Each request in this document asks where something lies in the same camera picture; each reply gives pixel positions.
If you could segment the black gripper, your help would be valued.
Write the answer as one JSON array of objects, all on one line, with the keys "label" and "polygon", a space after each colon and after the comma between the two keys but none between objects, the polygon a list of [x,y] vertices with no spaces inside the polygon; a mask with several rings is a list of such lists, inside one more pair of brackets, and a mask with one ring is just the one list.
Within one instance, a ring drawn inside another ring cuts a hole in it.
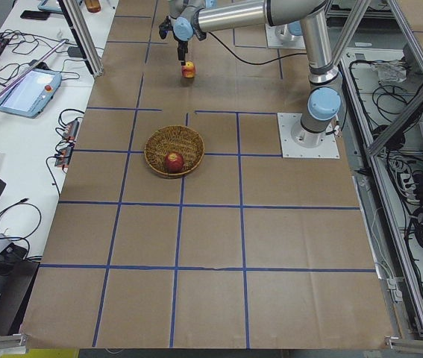
[{"label": "black gripper", "polygon": [[180,40],[179,38],[175,38],[177,42],[177,53],[178,53],[178,61],[182,66],[187,64],[187,53],[188,53],[188,42]]}]

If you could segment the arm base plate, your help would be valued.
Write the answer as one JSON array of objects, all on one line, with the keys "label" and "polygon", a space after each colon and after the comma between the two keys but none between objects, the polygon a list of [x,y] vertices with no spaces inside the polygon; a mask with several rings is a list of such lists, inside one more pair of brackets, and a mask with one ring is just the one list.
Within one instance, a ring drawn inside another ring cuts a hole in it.
[{"label": "arm base plate", "polygon": [[304,38],[292,34],[288,25],[266,25],[266,42],[268,48],[305,50]]},{"label": "arm base plate", "polygon": [[339,159],[339,149],[328,125],[324,132],[314,134],[301,125],[301,113],[277,113],[278,130],[283,158],[294,159]]}]

